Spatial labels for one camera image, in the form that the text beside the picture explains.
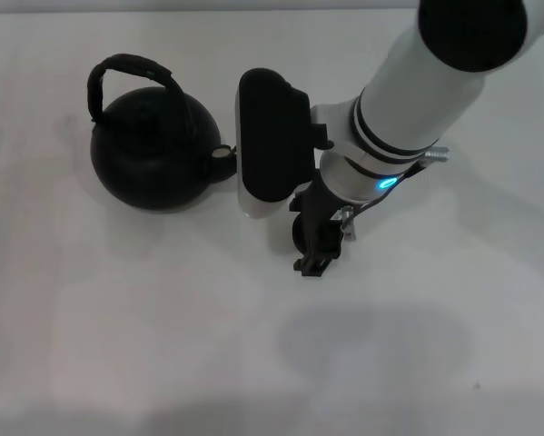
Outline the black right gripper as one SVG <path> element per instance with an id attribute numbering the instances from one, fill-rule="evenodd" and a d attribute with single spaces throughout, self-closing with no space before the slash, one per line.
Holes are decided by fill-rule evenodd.
<path id="1" fill-rule="evenodd" d="M 297 213 L 292 239 L 304 254 L 294 262 L 293 270 L 302 277 L 322 277 L 329 265 L 339 259 L 343 232 L 341 221 L 333 216 L 344 206 L 345 202 L 322 179 L 314 179 L 292 200 L 290 211 Z"/>

